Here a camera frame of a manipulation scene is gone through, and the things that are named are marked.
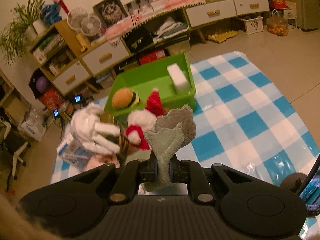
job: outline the drawer knob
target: drawer knob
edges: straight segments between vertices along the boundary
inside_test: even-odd
[[[102,63],[103,61],[107,60],[108,58],[112,57],[112,53],[108,52],[107,54],[103,55],[102,57],[99,58],[99,62]]]
[[[258,3],[251,3],[250,4],[250,8],[257,8],[257,7],[259,7]]]
[[[212,12],[208,12],[208,16],[217,15],[219,13],[220,13],[220,10],[215,10],[215,11],[212,11]]]
[[[73,81],[75,81],[76,80],[76,76],[75,75],[73,75],[73,76],[71,76],[71,77],[69,77],[66,81],[65,81],[65,83],[67,84],[67,85],[69,85],[69,84],[71,84]]]

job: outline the flower pot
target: flower pot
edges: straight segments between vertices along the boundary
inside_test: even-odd
[[[26,29],[24,34],[29,41],[34,41],[38,36],[31,25]]]
[[[41,33],[43,33],[46,30],[46,27],[45,27],[44,23],[40,19],[34,21],[32,23],[32,25],[35,28],[35,30],[38,33],[38,35],[40,35]]]

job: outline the purple balloon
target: purple balloon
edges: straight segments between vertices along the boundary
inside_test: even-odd
[[[49,88],[49,80],[45,76],[39,77],[36,81],[36,88],[40,93],[45,93]]]

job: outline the television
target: television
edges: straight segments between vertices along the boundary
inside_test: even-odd
[[[307,206],[308,217],[320,214],[320,155],[297,194]]]

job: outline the white fan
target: white fan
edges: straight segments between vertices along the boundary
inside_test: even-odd
[[[82,20],[87,17],[88,13],[85,9],[81,7],[75,8],[68,13],[67,23],[71,29],[79,31],[81,29]]]
[[[101,28],[100,19],[95,15],[90,15],[86,17],[81,22],[81,32],[89,37],[98,34]]]

